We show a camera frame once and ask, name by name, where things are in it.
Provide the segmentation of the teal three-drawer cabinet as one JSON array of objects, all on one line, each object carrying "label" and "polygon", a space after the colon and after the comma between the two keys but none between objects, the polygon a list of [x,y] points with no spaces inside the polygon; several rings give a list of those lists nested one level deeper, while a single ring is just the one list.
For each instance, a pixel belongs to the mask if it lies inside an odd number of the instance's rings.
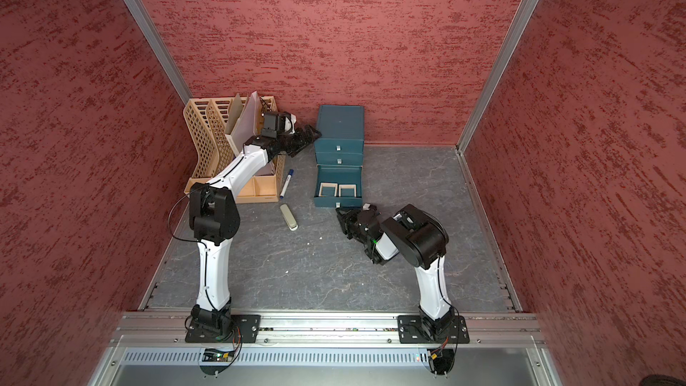
[{"label": "teal three-drawer cabinet", "polygon": [[[362,207],[364,162],[364,108],[359,105],[322,105],[314,143],[317,181],[314,204],[321,208]],[[319,198],[321,182],[357,185],[356,198]]]}]

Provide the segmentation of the small wooden frame box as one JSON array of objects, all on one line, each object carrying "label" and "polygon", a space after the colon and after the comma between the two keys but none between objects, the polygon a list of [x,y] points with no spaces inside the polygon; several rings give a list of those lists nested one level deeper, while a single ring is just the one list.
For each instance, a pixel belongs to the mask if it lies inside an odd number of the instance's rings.
[{"label": "small wooden frame box", "polygon": [[338,190],[340,198],[357,197],[357,185],[355,184],[339,184]]},{"label": "small wooden frame box", "polygon": [[319,198],[336,198],[339,194],[339,184],[333,182],[321,182],[318,192]]}]

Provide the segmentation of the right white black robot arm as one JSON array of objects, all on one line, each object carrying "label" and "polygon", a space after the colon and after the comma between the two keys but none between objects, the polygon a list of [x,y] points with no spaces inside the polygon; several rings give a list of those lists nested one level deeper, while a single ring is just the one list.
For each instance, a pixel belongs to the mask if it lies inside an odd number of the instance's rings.
[{"label": "right white black robot arm", "polygon": [[343,234],[364,246],[374,264],[386,264],[401,255],[416,272],[420,290],[419,311],[428,336],[446,330],[457,316],[445,284],[448,233],[431,214],[407,204],[394,216],[380,219],[375,205],[338,207]]}]

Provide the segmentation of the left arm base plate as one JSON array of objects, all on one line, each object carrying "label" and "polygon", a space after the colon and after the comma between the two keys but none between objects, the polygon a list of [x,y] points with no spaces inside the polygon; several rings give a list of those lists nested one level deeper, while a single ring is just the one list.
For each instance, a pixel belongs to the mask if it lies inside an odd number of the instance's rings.
[{"label": "left arm base plate", "polygon": [[191,316],[186,326],[187,343],[255,343],[262,317],[259,315],[201,314]]}]

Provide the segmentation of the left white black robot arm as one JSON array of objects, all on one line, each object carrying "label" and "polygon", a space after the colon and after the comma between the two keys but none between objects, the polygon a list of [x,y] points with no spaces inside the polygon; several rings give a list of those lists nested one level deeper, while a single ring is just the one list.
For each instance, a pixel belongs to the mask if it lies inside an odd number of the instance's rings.
[{"label": "left white black robot arm", "polygon": [[189,225],[198,243],[200,283],[197,303],[191,310],[191,325],[219,335],[232,332],[228,266],[230,245],[239,231],[236,199],[259,170],[278,155],[294,157],[322,136],[307,124],[284,130],[274,138],[250,138],[242,152],[218,175],[193,185],[189,193]]}]

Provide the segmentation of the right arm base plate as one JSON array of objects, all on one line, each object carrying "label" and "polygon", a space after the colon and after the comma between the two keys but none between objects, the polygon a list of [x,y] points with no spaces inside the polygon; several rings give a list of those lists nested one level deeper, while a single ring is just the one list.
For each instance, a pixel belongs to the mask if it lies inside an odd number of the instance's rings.
[{"label": "right arm base plate", "polygon": [[447,314],[438,321],[425,316],[398,316],[401,344],[469,344],[470,336],[464,316]]}]

